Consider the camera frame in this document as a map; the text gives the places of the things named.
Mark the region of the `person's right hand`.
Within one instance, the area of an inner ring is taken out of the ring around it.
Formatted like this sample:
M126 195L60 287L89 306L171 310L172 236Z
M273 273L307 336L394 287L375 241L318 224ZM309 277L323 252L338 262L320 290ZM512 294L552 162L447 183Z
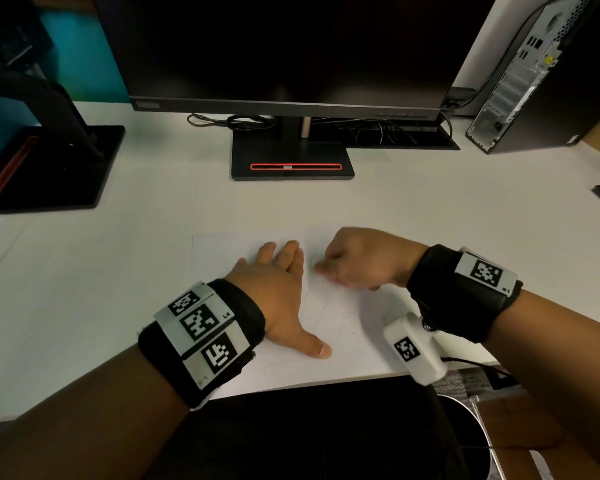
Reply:
M361 243L361 288L378 290L388 284L405 288L429 247L373 228L344 227L334 238L358 238Z

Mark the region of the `person's left hand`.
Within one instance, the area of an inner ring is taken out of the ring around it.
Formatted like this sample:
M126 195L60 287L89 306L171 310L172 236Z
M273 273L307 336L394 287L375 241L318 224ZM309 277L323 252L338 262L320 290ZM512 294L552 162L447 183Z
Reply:
M225 280L250 297L265 319L265 337L273 343L294 349L298 329L304 274L304 251L299 247L289 269L278 267L277 243L266 242L249 263L240 258Z

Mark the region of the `white paper sheet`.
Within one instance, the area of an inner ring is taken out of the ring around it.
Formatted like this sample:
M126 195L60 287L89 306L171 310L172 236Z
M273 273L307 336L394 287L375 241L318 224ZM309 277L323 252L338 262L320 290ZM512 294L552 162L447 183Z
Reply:
M313 272L313 265L322 259L337 230L337 226L291 226L193 236L193 283L224 277L240 257L252 261L266 242L274 241L281 247L288 241L298 241L304 250L299 320L306 331L332 349L330 358L318 360L265 340L256 348L255 359L238 377L218 389L214 399L407 373L383 336L386 320L417 313L407 291L393 285L375 292L348 289Z

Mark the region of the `person's left forearm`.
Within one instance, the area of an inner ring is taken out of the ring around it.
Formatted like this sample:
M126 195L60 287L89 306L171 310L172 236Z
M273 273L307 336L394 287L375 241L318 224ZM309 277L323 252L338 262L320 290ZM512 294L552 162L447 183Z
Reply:
M0 430L0 480L140 480L189 411L129 347Z

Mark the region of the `person's right forearm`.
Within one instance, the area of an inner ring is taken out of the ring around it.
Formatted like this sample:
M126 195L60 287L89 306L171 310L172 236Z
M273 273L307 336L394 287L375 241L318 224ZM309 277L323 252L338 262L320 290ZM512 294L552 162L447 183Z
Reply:
M522 290L482 345L600 464L600 322Z

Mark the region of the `person's black trousers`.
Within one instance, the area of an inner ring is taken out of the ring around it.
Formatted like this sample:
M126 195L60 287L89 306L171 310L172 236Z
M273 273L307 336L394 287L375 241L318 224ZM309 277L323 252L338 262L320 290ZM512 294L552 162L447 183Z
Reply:
M470 480L432 386L410 376L209 401L143 480Z

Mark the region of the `black monitor stand red slot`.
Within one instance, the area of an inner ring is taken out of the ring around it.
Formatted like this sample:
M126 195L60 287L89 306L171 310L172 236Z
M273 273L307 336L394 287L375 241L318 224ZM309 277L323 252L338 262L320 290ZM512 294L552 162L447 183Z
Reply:
M234 181L352 180L341 141L310 139L311 118L284 116L271 128L234 131L230 176Z

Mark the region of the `black wristband with marker plates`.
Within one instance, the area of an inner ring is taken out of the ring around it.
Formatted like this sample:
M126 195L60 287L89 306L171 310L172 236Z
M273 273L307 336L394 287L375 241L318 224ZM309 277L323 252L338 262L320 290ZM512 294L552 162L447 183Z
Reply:
M139 350L192 410L240 375L265 337L259 307L225 279L197 282L153 317Z

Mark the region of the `black wristband with single marker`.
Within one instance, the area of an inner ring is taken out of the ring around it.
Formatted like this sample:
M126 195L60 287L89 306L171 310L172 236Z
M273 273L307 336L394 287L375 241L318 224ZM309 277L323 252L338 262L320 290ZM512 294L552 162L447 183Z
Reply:
M511 270L442 244L424 252L406 284L428 326L476 344L487 339L522 286Z

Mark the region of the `metal waste bin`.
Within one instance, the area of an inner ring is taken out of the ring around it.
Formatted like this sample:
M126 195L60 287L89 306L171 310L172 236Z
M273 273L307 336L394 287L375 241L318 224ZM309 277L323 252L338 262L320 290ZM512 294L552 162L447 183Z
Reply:
M449 420L459 451L462 453L471 480L504 480L492 453L487 434L476 414L448 395L438 395L438 399Z

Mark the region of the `black computer monitor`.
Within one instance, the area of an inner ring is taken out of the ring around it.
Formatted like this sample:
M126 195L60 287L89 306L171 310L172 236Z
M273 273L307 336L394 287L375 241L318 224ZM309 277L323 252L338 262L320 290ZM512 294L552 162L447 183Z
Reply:
M496 0L92 0L136 111L432 120Z

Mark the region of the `black curved monitor stand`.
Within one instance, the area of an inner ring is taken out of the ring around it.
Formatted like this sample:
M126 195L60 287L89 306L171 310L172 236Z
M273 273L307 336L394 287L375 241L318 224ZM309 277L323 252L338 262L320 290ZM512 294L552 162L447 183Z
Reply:
M38 122L0 152L0 215L94 209L120 145L122 125L87 125L62 85L0 69L0 96Z

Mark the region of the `black computer tower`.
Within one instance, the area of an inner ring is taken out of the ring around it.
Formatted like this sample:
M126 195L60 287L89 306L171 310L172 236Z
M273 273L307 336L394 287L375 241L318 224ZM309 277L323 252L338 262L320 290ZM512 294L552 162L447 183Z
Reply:
M600 0L549 0L522 27L466 131L485 153L572 146L600 121Z

